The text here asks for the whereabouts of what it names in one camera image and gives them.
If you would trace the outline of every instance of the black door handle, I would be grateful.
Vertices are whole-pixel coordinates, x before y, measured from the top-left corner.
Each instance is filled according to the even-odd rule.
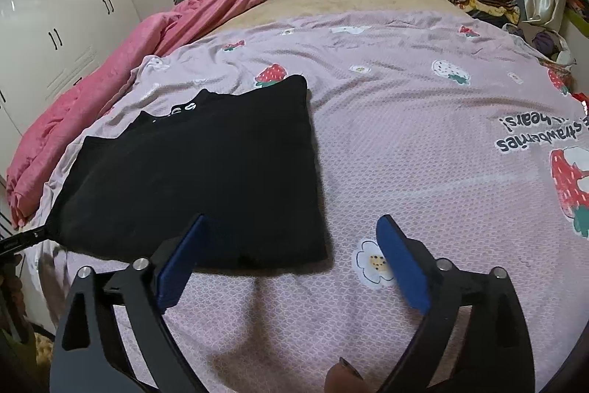
[[[48,34],[49,34],[49,37],[51,38],[51,40],[53,41],[53,45],[55,46],[55,50],[57,50],[57,44],[55,43],[55,40],[53,39],[51,32],[48,32]]]
[[[60,33],[57,32],[57,29],[55,29],[55,27],[53,28],[53,32],[55,32],[55,35],[57,35],[57,39],[60,41],[60,46],[62,46],[63,44],[61,43]]]

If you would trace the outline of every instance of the blue gripper pad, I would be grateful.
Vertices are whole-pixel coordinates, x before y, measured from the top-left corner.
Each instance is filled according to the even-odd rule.
[[[426,315],[431,306],[428,280],[405,245],[404,238],[406,237],[399,227],[392,224],[386,216],[378,219],[376,241],[382,255],[393,269],[395,280],[405,295],[407,303]]]
[[[208,243],[208,222],[200,215],[178,243],[157,277],[157,306],[163,312],[178,303],[192,274],[195,259]]]

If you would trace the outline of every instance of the silver screw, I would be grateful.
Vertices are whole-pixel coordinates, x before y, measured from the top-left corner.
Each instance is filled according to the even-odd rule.
[[[80,268],[78,270],[78,277],[80,277],[80,278],[86,278],[92,272],[93,272],[92,267],[82,267],[82,268]]]
[[[436,265],[441,271],[449,271],[454,266],[448,259],[438,259],[436,260]]]
[[[147,258],[140,258],[133,262],[133,268],[136,270],[143,270],[146,269],[149,265],[149,260]]]
[[[493,269],[493,275],[497,278],[507,278],[507,271],[502,267],[495,267]]]

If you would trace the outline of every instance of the pink strawberry-print sheet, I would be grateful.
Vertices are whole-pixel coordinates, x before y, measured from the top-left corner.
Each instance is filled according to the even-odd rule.
[[[382,275],[358,268],[358,245],[375,241],[376,221],[388,213],[436,257],[466,270],[509,271],[540,390],[589,316],[589,243],[563,213],[551,170],[553,151],[565,151],[562,163],[576,158],[566,149],[589,148],[589,131],[581,103],[555,88],[531,48],[489,24],[464,22],[425,11],[320,15],[147,56],[130,91],[67,147],[31,227],[46,219],[87,135],[116,137],[141,110],[166,115],[200,89],[242,94],[302,74],[333,264],[270,277],[193,274],[165,319],[204,385],[320,392],[342,356],[378,388],[420,320],[394,280],[373,288]],[[124,266],[51,242],[29,253],[31,265],[40,259],[56,318],[78,268]],[[135,371],[151,381],[125,311],[117,316]]]

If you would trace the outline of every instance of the tan mattress cover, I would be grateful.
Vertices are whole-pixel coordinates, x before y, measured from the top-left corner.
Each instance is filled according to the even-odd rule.
[[[247,29],[294,17],[378,10],[426,10],[455,15],[462,13],[470,19],[469,15],[447,0],[266,0],[259,6],[229,20],[213,33],[227,29]]]

